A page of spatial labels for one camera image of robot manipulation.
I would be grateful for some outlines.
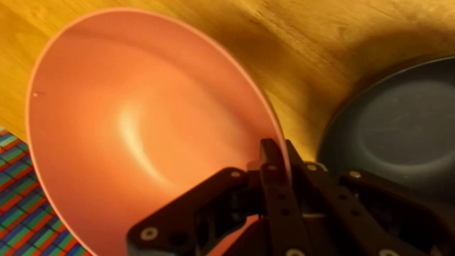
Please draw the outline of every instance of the wood grain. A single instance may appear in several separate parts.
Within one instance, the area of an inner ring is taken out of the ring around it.
[[[307,160],[359,90],[397,67],[455,53],[454,0],[0,0],[2,125],[27,141],[27,81],[40,51],[74,19],[107,7],[162,13],[219,42]]]

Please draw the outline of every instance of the colorful placemat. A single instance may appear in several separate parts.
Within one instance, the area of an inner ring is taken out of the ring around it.
[[[0,128],[0,256],[90,256],[37,181],[29,147]]]

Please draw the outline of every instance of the striped cloth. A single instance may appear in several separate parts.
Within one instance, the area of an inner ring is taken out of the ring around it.
[[[0,128],[0,256],[89,256],[46,199],[29,147]]]

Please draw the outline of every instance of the wooden table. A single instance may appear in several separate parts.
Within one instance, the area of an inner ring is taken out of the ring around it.
[[[337,107],[369,81],[455,53],[454,0],[0,0],[0,125],[27,141],[27,83],[46,43],[120,6],[184,20],[225,46],[309,160]]]

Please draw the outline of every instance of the pink bowl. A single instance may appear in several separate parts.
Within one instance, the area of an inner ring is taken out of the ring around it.
[[[272,108],[226,51],[138,10],[96,13],[59,34],[27,111],[46,195],[96,255],[127,255],[134,224],[225,167],[245,170],[262,138],[285,151]]]

